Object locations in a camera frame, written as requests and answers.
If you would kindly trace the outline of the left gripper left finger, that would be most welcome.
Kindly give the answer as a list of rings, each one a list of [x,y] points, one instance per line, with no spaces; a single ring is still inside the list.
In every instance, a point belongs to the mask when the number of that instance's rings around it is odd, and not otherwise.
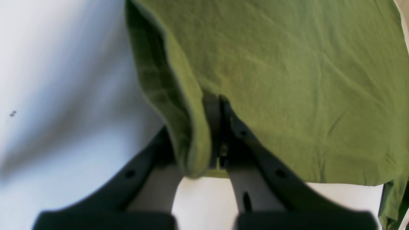
[[[34,230],[178,230],[173,201],[182,174],[168,131],[85,199],[58,211],[43,211]]]

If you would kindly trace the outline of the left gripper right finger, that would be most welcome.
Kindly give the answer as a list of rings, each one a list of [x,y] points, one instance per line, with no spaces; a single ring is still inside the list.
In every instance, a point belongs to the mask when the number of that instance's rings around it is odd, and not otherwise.
[[[225,96],[203,96],[211,133],[210,169],[225,169],[239,214],[235,230],[376,230],[370,212],[353,211],[308,187],[264,147]]]

